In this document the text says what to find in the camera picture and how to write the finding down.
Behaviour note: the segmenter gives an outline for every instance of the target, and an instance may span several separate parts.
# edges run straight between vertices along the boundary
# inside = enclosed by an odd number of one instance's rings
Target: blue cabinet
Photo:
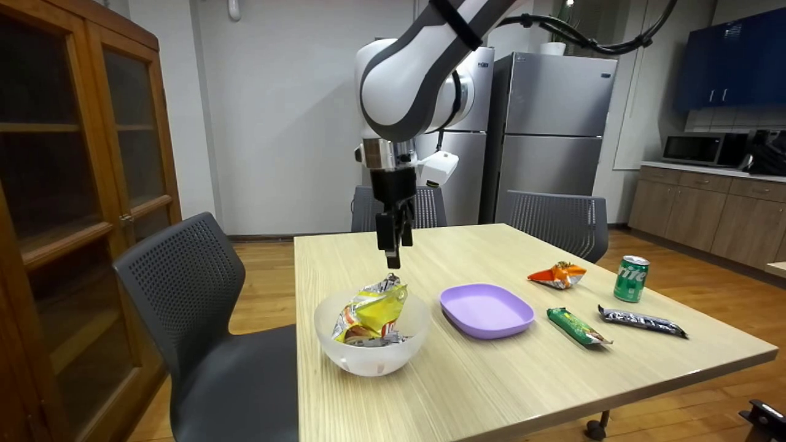
[[[691,31],[675,109],[786,105],[786,10]]]

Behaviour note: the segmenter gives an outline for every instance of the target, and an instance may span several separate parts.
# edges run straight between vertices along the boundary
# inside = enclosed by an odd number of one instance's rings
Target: soda can
[[[649,261],[641,256],[624,256],[617,272],[614,296],[640,303],[647,285]]]

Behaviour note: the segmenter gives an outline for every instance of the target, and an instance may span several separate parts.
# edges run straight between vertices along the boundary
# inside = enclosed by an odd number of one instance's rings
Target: black chair
[[[172,375],[175,439],[297,439],[296,327],[228,333],[245,268],[211,214],[146,237],[116,272]]]
[[[609,247],[608,198],[508,190],[501,222],[597,262]]]
[[[417,187],[414,207],[414,228],[447,225],[443,187]],[[351,231],[377,231],[377,214],[380,208],[383,204],[373,198],[371,187],[357,187],[351,196]]]

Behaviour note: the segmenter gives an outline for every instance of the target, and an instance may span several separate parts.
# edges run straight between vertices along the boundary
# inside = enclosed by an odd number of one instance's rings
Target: wooden cabinet
[[[158,43],[0,0],[0,59],[0,439],[124,439],[163,364],[113,261],[179,219]]]
[[[721,176],[644,166],[630,225],[711,251],[724,204]]]
[[[767,271],[786,257],[786,182],[644,166],[630,225]]]
[[[680,171],[668,235],[684,245],[711,251],[728,198],[728,176]]]
[[[630,225],[651,235],[668,235],[678,183],[680,171],[651,166],[641,170]]]
[[[783,52],[786,10],[691,31],[675,105],[783,105]]]
[[[778,261],[781,241],[786,241],[786,183],[734,182],[712,252],[764,271]]]

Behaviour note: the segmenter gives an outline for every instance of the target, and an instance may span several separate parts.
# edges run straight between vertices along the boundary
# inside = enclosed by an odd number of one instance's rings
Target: clear bowl
[[[422,346],[430,314],[427,305],[414,294],[403,305],[403,311],[395,321],[399,337],[406,341],[388,346],[349,346],[333,339],[333,330],[340,320],[345,305],[351,305],[353,294],[333,294],[324,296],[318,306],[314,325],[321,352],[330,361],[353,375],[387,375],[403,369]]]

